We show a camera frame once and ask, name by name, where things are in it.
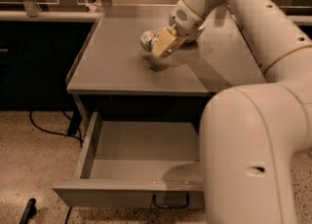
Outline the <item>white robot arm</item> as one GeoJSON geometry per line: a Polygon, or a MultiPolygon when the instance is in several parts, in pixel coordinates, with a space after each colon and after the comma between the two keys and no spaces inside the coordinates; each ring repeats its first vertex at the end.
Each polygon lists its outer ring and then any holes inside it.
{"type": "Polygon", "coordinates": [[[201,119],[208,224],[297,224],[292,156],[312,145],[312,41],[271,0],[179,0],[152,53],[172,53],[226,2],[265,81],[216,94],[201,119]]]}

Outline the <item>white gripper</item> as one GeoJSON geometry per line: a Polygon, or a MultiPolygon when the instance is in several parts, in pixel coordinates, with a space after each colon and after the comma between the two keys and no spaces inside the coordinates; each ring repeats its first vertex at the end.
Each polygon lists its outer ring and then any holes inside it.
{"type": "Polygon", "coordinates": [[[204,31],[206,18],[224,0],[179,0],[170,13],[169,26],[164,27],[153,46],[158,58],[169,56],[186,42],[195,41],[204,31]]]}

